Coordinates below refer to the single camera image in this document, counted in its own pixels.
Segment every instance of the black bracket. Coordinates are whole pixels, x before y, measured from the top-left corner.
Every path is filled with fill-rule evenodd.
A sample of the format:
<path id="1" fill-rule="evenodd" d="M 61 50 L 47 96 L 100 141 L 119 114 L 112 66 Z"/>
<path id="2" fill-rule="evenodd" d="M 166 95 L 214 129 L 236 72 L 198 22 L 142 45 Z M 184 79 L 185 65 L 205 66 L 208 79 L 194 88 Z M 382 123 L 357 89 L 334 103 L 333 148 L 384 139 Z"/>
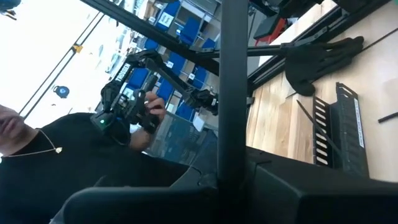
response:
<path id="1" fill-rule="evenodd" d="M 332 104 L 313 97 L 313 163 L 369 177 L 358 94 L 342 83 L 336 94 Z"/>

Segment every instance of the black bar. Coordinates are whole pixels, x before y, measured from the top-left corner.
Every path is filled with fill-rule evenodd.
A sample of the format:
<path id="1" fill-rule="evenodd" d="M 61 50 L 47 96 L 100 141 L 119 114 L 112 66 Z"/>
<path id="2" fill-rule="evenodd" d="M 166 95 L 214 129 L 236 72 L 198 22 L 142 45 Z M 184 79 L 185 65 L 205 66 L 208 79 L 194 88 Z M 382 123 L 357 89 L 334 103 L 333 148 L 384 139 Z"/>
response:
<path id="1" fill-rule="evenodd" d="M 81 0 L 87 5 L 97 9 L 98 11 L 112 17 L 127 27 L 137 31 L 138 33 L 152 39 L 165 48 L 179 54 L 183 58 L 203 67 L 209 72 L 218 75 L 219 65 L 218 62 L 210 58 L 200 58 L 196 52 L 190 50 L 185 45 L 180 44 L 178 39 L 168 35 L 165 32 L 158 30 L 158 28 L 150 25 L 148 22 L 143 21 L 136 15 L 127 12 L 123 8 L 118 7 L 112 2 L 107 0 Z"/>
<path id="2" fill-rule="evenodd" d="M 261 47 L 248 47 L 248 57 L 258 56 L 272 56 L 272 55 L 285 55 L 286 50 L 281 48 L 280 45 L 268 45 Z M 213 50 L 211 52 L 200 52 L 197 55 L 201 58 L 218 58 L 220 57 L 220 50 Z"/>
<path id="3" fill-rule="evenodd" d="M 238 190 L 244 179 L 246 157 L 248 2 L 221 4 L 221 51 L 218 135 L 218 183 L 220 194 Z"/>
<path id="4" fill-rule="evenodd" d="M 309 27 L 306 31 L 296 37 L 293 42 L 305 39 L 326 26 L 330 26 L 328 32 L 319 37 L 317 42 L 328 42 L 346 29 L 359 22 L 361 19 L 374 12 L 376 9 L 385 5 L 390 0 L 373 0 L 367 3 L 358 12 L 347 14 L 340 7 L 336 6 L 327 15 L 323 16 L 317 23 Z M 262 64 L 257 70 L 252 72 L 249 76 L 249 84 L 251 91 L 259 88 L 278 74 L 284 71 L 285 58 L 283 56 L 276 56 L 270 58 Z"/>

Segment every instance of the hand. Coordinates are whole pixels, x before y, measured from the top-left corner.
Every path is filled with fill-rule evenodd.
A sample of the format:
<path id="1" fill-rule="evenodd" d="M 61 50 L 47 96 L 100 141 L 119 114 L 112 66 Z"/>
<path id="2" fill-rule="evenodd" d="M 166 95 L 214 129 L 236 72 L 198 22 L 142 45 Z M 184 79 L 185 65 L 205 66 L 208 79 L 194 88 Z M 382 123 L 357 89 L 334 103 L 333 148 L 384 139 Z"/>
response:
<path id="1" fill-rule="evenodd" d="M 151 114 L 157 115 L 160 119 L 160 122 L 162 122 L 166 115 L 164 100 L 162 98 L 159 98 L 155 93 L 151 91 L 146 93 L 146 98 L 148 99 L 146 107 L 149 109 L 149 112 Z"/>

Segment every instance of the man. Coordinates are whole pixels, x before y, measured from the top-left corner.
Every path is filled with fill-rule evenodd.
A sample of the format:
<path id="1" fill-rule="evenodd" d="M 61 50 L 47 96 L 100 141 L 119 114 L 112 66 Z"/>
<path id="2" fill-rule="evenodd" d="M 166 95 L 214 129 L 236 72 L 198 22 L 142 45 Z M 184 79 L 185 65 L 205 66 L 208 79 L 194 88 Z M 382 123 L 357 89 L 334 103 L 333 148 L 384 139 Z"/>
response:
<path id="1" fill-rule="evenodd" d="M 164 101 L 147 93 L 150 113 L 164 119 Z M 0 223 L 49 223 L 75 192 L 100 186 L 170 186 L 185 166 L 141 153 L 153 139 L 143 129 L 129 146 L 103 136 L 91 114 L 66 115 L 33 129 L 0 105 Z"/>

